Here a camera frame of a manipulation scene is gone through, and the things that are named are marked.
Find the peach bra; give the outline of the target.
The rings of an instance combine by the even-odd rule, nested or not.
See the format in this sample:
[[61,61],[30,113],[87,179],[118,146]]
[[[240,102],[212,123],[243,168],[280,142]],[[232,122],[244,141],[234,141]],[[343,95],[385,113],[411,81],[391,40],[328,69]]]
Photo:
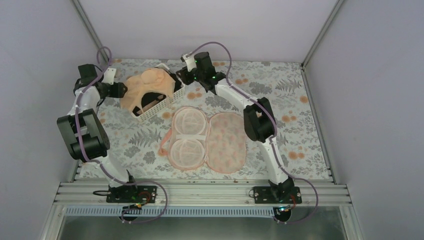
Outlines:
[[123,84],[127,91],[123,98],[120,99],[120,107],[129,112],[138,108],[143,114],[145,112],[142,106],[144,95],[156,93],[173,98],[176,81],[167,71],[155,67],[148,68],[141,74],[131,76]]

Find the pink floral laundry bag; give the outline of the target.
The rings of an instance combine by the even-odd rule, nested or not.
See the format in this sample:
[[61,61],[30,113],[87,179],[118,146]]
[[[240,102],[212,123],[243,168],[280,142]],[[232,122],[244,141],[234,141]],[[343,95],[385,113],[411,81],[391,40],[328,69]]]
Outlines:
[[217,173],[231,174],[245,165],[246,142],[244,120],[238,114],[219,112],[207,117],[200,109],[185,106],[173,115],[158,154],[178,170],[207,164]]

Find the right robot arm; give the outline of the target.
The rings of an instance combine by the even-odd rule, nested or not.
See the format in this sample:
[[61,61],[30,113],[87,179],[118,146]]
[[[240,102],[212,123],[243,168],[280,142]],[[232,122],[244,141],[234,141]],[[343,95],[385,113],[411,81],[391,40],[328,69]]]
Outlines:
[[176,72],[182,82],[198,82],[207,92],[224,98],[242,111],[247,137],[256,142],[268,170],[270,199],[278,204],[291,197],[295,187],[293,178],[283,169],[282,158],[275,141],[277,124],[270,101],[257,98],[236,86],[227,74],[218,72],[208,52],[187,53],[181,58],[184,67]]

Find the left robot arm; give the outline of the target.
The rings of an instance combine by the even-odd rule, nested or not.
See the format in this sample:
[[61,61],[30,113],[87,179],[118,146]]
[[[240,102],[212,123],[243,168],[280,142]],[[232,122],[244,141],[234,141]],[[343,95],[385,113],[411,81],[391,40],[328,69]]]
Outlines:
[[72,108],[56,121],[65,146],[73,159],[94,164],[105,174],[108,190],[95,191],[94,195],[134,202],[140,190],[131,174],[108,153],[110,140],[98,118],[103,101],[122,98],[127,88],[114,81],[115,68],[102,70],[94,64],[84,64],[78,66],[78,71],[80,77],[74,84]]

